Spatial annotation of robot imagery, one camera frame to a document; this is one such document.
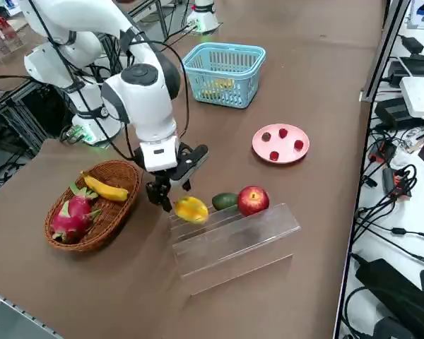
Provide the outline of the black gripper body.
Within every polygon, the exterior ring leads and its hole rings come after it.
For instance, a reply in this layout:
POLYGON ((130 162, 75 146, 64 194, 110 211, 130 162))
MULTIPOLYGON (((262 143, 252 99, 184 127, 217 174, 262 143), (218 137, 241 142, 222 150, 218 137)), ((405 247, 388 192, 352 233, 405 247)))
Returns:
POLYGON ((182 179, 189 178, 208 158, 208 146, 195 148, 181 142, 177 153, 177 166, 154 173, 155 180, 169 181, 171 186, 182 186, 182 179))

